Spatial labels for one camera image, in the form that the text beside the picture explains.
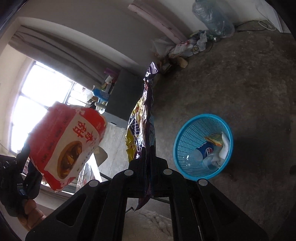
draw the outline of curtain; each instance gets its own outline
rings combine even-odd
[[[118,71],[116,64],[98,57],[91,50],[75,45],[52,34],[20,26],[9,45],[26,56],[62,73],[92,90],[104,83],[106,68]]]

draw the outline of red packaging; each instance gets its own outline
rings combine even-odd
[[[106,120],[95,110],[56,102],[28,136],[30,160],[61,191],[79,175],[105,130]]]

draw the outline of silver screw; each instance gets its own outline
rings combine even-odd
[[[173,173],[173,171],[171,169],[164,169],[163,170],[163,174],[165,175],[171,175]]]
[[[198,184],[201,186],[206,186],[207,185],[207,180],[206,179],[200,179],[198,180]]]
[[[98,184],[99,184],[99,181],[97,181],[97,180],[91,180],[91,181],[89,182],[89,185],[90,185],[91,187],[96,187]]]
[[[126,176],[131,176],[131,175],[133,174],[133,170],[131,170],[131,169],[127,169],[127,170],[125,170],[124,174],[125,174]]]

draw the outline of gray floor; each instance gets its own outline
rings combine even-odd
[[[236,33],[215,43],[209,53],[188,58],[185,69],[160,78],[154,92],[157,156],[172,169],[173,143],[190,118],[213,113],[229,124],[233,156],[210,182],[270,237],[296,202],[296,176],[289,174],[296,164],[295,51],[289,34]],[[106,136],[112,135],[101,144],[105,149],[112,143],[105,149],[109,158],[100,166],[110,176],[127,167],[124,132],[110,128]],[[170,215],[167,204],[154,200],[145,208]]]

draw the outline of window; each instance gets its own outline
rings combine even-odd
[[[35,62],[21,88],[12,115],[10,149],[18,153],[28,134],[56,101],[87,106],[84,88],[61,73]]]

